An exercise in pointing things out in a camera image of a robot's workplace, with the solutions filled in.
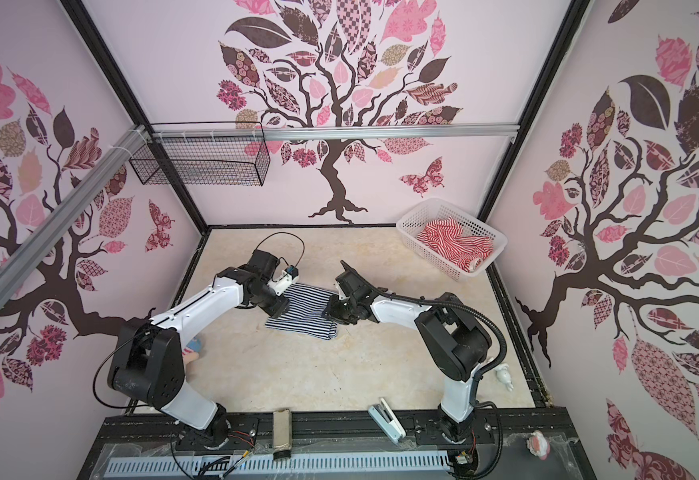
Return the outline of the red white striped tank top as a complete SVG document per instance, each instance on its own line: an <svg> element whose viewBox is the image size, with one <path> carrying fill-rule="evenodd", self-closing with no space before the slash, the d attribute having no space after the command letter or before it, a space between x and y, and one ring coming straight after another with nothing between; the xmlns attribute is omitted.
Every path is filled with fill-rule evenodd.
<svg viewBox="0 0 699 480"><path fill-rule="evenodd" d="M493 254L491 237L465 235L453 218L429 222L417 240L467 273L474 272Z"/></svg>

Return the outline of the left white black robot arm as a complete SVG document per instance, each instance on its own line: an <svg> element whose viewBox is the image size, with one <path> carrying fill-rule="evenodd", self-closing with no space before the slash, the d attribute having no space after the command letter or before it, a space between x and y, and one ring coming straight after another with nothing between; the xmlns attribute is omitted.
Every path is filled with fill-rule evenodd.
<svg viewBox="0 0 699 480"><path fill-rule="evenodd" d="M285 292L298 281L299 269L290 265L279 273L280 265L280 258L256 249L246 264L218 273L205 290L183 303L147 320L127 322L119 334L107 384L212 442L223 442L230 430L227 410L189 384L184 351L231 310L259 308L271 318L287 313L290 300Z"/></svg>

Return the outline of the navy white striped tank top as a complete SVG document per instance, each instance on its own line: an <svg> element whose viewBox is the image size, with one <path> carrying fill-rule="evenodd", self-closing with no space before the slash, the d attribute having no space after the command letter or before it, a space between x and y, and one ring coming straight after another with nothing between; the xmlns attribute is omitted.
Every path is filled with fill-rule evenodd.
<svg viewBox="0 0 699 480"><path fill-rule="evenodd" d="M265 323L267 328L306 334L325 341L338 336L338 324L326 313L333 296L330 290L296 283L286 290L284 296L290 300L289 310L277 318L269 318Z"/></svg>

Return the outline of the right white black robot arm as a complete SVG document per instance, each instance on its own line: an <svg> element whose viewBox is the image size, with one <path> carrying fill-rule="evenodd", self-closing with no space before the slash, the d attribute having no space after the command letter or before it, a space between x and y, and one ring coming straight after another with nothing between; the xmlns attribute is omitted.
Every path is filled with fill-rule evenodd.
<svg viewBox="0 0 699 480"><path fill-rule="evenodd" d="M431 360L445 375L437 408L439 428L449 442L466 440L475 412L485 407L477 402L479 382L507 357L501 329L451 292L435 299L397 295L373 286L349 263L341 264L344 272L336 277L337 293L330 297L325 314L343 325L371 321L419 332Z"/></svg>

